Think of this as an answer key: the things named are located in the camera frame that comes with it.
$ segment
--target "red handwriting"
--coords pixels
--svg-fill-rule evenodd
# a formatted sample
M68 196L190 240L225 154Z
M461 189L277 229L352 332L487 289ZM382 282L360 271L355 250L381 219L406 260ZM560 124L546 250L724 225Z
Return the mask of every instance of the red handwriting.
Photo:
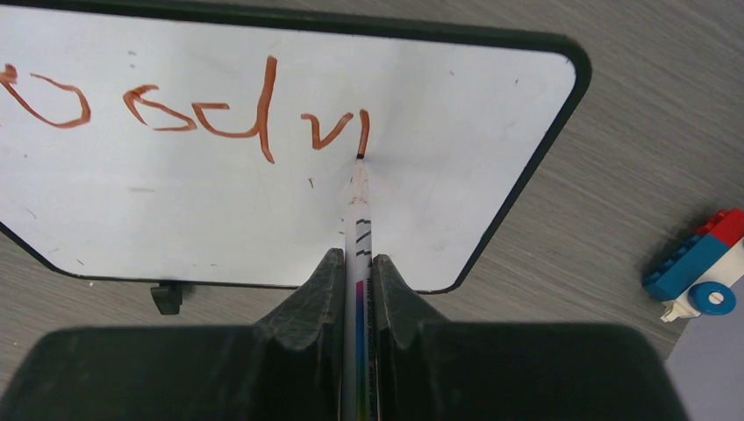
M310 120L312 148L319 151L320 149L323 149L324 147L330 145L331 142L333 142L333 140L341 134L341 131L344 130L344 126L347 125L349 120L354 118L354 114L348 112L341 116L341 118L339 118L339 122L336 123L336 126L333 128L333 130L331 130L323 139L320 138L320 122L318 121L317 117L313 116L312 114L301 114L300 118L303 120Z
M157 89L159 88L155 85L142 85L139 88L135 88L130 91L127 91L123 96L124 103L126 104L126 108L128 108L129 111L131 111L132 114L143 125L147 125L147 123L145 123L145 119L142 118L142 116L140 115L140 112L137 111L137 107L134 106L134 103L142 103L144 105L147 105L148 107L157 108L158 110L163 111L170 116L173 116L175 118L180 118L181 120L183 120L184 123L186 123L185 125L182 125L181 127L158 127L156 129L153 129L153 130L156 130L157 132L188 132L189 130L196 130L197 124L194 123L194 120L192 120L191 118L184 116L178 111L173 111L161 103L156 103L154 101L148 101L142 97L142 95L145 94L146 92L150 90L157 90Z
M65 123L54 123L54 122L47 120L46 118L43 118L38 112L36 112L33 108L31 108L31 105L29 105L26 101L24 101L24 99L21 98L18 92L16 92L16 90L11 86L17 83L18 72L16 71L16 68L14 68L10 64L6 64L5 71L3 73L0 73L0 84L2 84L5 90L7 90L8 93L11 94L11 96L15 98L15 100L18 101L18 103L26 111L31 113L32 116L38 118L44 123L47 123L48 125L51 125L52 127L56 127L58 129L71 129L73 127L77 127L78 125L84 125L90 121L90 106L88 105L88 100L85 99L85 95L83 95L82 92L77 87L72 86L72 85L63 85L61 83L53 81L52 79L49 79L46 76L36 75L34 73L31 73L31 77L36 77L43 81L47 81L59 89L70 91L70 92L75 92L78 100L80 101L80 108L81 108L80 117L74 120L70 120Z
M252 138L256 134L259 136L259 141L261 142L261 151L263 152L263 156L266 158L266 161L270 163L274 163L274 156L272 156L271 151L268 148L268 110L271 106L271 97L274 94L274 85L276 82L276 65L277 65L277 59L276 57L270 55L266 59L266 67L263 75L263 89L261 90L261 95L258 99L258 104L256 105L256 117L253 126L248 129L246 132L223 132L217 128L215 128L208 120L205 114L205 110L230 110L230 105L227 103L191 103L191 108L196 114L198 122L204 127L204 129L207 130L207 132L210 132L216 136L220 136L223 138L229 138L229 139L244 139L244 138ZM46 118L43 118L38 112L36 112L29 104L24 101L23 98L16 92L16 90L11 86L17 83L18 80L18 73L16 72L16 68L14 68L11 64L5 65L5 71L3 73L0 73L0 84L3 85L5 90L8 91L8 93L11 94L13 98L15 98L16 101L29 113L31 113L34 117L38 118L39 120L47 123L48 125L51 125L53 127L57 127L60 129L69 129L73 127L77 127L78 125L84 125L90 121L90 107L88 105L88 100L85 99L85 95L82 94L82 92L75 86L72 85L64 85L58 82L53 81L52 79L42 76L42 75L36 75L36 74L30 74L31 77L36 77L39 79L42 79L44 81L47 81L54 85L56 88L74 92L77 97L80 100L80 107L82 109L81 115L79 118L76 118L74 120L70 120L65 123L53 123ZM166 105L163 105L162 103L156 103L155 101L150 101L148 99L143 98L143 96L151 91L151 90L158 90L158 86L154 84L145 84L141 85L135 89L131 89L126 91L124 95L122 96L122 99L124 99L124 104L126 105L126 108L132 113L132 115L137 118L137 120L142 123L143 125L147 125L147 122L142 117L140 112L137 110L136 104L142 104L150 108L154 108L156 110L160 110L162 112L165 112L171 117L178 118L183 121L183 125L181 126L174 126L174 127L155 127L153 130L157 132L188 132L192 130L197 130L197 124L194 122L194 120L185 114L182 114L178 111L175 111L171 108L169 108ZM369 114L366 110L362 109L359 110L359 115L361 119L361 138L360 138L360 151L363 151L367 147L367 138L369 136ZM310 120L311 124L311 140L312 140L312 148L315 150L323 149L324 147L330 145L334 139L336 139L341 132L344 130L344 127L346 127L347 123L354 118L354 114L351 112L348 112L341 116L339 119L339 122L336 123L336 126L323 138L320 138L320 122L318 121L318 118L315 117L312 114L304 113L300 115L300 118L303 120Z

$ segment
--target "white board surface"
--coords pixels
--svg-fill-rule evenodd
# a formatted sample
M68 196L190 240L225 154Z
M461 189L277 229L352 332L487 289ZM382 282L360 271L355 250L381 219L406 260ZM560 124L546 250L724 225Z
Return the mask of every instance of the white board surface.
M364 109L373 252L446 289L576 81L566 57L516 49L6 6L0 27L17 71L0 88L0 222L75 275L302 284L344 246ZM224 135L254 126L268 57L274 163L259 135ZM50 80L89 121L59 127L86 118ZM123 96L143 85L182 117L135 103L141 123ZM229 110L204 110L208 130L193 103ZM321 137L353 117L316 150L305 113Z

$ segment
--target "black border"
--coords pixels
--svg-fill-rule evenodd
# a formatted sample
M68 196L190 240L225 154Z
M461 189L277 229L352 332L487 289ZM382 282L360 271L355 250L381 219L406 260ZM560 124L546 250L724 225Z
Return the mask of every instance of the black border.
M415 20L372 18L333 13L318 13L310 11L290 11L267 9L259 7L239 6L232 4L200 4L184 2L168 2L163 4L146 4L137 1L93 1L93 0L31 0L26 2L0 0L0 4L56 9L60 11L80 11L101 13L108 15L131 16L140 18L159 18L181 20L188 22L213 23L223 25L258 26L277 29L290 29L311 32L329 32L351 35L367 35L373 37L413 39L422 41L446 42L450 44L465 44L475 46L497 46L521 50L534 50L556 53L565 56L574 65L576 81L569 97L555 116L555 120L545 133L542 141L535 149L532 158L519 175L517 182L511 188L501 208L483 233L476 249L465 263L465 267L454 283L445 289L434 291L419 291L422 294L447 293L458 288L480 257L483 249L488 245L494 232L501 225L509 209L519 197L535 169L540 165L548 149L553 145L558 133L569 120L569 117L581 101L591 79L591 63L584 50L572 39L561 35L544 32L528 32L494 29L488 27L435 24ZM54 266L49 260L29 246L18 235L0 222L0 232L12 239L21 248L42 265L52 271L77 279L95 281L126 281L126 282L163 282L159 279L128 279L109 276L75 275ZM224 282L178 281L192 285L215 285L230 287L253 287L271 289L295 289L272 285L233 284Z

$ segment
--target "marker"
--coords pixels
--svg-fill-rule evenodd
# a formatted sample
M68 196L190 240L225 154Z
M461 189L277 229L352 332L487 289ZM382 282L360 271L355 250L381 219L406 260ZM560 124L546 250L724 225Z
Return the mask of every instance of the marker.
M368 176L364 168L369 115L360 111L362 120L359 150L349 183L346 229L346 307L344 314L343 390L341 420L377 419L375 362L370 358L372 330L369 328L368 285L372 268L372 221L369 218Z

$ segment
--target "red lego brick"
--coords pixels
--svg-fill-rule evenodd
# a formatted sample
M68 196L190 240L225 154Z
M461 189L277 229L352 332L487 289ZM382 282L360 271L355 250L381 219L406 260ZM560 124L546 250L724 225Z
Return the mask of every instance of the red lego brick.
M708 220L705 222L705 225L701 226L700 228L697 228L695 230L695 233L697 235L706 235L708 232L710 232L714 226L716 226L726 215L728 215L728 210L721 209L713 215L712 217L708 218Z
M736 208L731 209L720 222L713 226L710 234L727 246L733 247L744 237L744 212Z

